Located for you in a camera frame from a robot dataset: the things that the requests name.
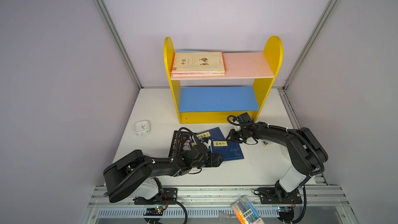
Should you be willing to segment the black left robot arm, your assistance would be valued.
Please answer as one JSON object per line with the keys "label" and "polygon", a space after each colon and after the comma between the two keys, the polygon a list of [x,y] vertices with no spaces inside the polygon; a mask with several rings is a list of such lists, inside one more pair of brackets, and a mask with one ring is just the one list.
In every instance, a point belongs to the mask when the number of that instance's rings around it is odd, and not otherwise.
{"label": "black left robot arm", "polygon": [[192,169],[217,168],[223,162],[222,155],[208,151],[203,143],[168,158],[154,158],[135,150],[103,171],[107,189],[104,196],[116,203],[130,196],[146,179],[183,176]]}

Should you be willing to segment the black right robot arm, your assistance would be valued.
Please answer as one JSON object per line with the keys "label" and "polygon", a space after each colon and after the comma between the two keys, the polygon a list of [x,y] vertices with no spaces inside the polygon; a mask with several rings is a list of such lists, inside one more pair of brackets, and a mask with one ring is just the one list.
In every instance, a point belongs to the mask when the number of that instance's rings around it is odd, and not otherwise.
{"label": "black right robot arm", "polygon": [[325,171],[329,157],[319,141],[308,128],[290,129],[265,122],[254,122],[248,113],[230,115],[227,122],[234,126],[227,140],[234,143],[271,141],[287,148],[291,166],[275,184],[280,195],[289,194],[304,186],[309,179]]}

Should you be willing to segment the beige book orange border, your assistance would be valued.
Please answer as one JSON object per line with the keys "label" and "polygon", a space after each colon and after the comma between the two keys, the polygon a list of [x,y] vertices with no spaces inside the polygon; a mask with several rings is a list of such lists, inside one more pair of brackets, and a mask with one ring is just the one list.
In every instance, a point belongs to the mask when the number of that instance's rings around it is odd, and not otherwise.
{"label": "beige book orange border", "polygon": [[175,53],[171,72],[182,73],[225,73],[222,52],[178,52]]}

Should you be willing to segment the dark blue book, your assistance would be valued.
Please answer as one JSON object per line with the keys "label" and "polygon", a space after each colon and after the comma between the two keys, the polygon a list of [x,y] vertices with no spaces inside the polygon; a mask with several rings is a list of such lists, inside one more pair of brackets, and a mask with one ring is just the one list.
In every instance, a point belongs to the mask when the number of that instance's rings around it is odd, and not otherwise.
{"label": "dark blue book", "polygon": [[207,130],[205,132],[199,133],[196,135],[199,139],[208,138],[212,141],[226,141],[222,131],[219,127]]}
{"label": "dark blue book", "polygon": [[212,140],[211,151],[221,155],[225,161],[244,159],[239,143]]}

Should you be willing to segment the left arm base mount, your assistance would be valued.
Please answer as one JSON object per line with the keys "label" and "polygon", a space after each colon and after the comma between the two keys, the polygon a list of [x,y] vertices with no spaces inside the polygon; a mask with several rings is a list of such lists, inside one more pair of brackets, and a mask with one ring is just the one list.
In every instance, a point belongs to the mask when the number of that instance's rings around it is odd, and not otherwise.
{"label": "left arm base mount", "polygon": [[[134,204],[138,206],[166,200],[177,200],[178,189],[175,187],[164,188],[160,180],[156,177],[146,179],[133,193]],[[168,208],[169,203],[163,205],[155,204],[146,208],[144,216],[162,216]]]}

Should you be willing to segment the pink cartoon cover book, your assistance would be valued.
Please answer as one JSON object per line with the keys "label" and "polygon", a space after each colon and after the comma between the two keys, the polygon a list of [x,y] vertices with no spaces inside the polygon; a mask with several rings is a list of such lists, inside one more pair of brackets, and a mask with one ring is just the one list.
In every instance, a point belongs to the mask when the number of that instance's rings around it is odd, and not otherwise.
{"label": "pink cartoon cover book", "polygon": [[224,76],[226,73],[171,73],[171,77],[214,77]]}

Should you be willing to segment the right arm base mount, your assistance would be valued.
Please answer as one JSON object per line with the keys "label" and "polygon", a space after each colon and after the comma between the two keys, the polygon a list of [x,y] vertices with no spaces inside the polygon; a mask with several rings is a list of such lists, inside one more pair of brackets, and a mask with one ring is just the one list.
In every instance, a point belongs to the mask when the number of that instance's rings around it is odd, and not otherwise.
{"label": "right arm base mount", "polygon": [[260,198],[261,204],[302,204],[303,199],[299,190],[285,192],[279,187],[260,187],[253,190],[254,195]]}

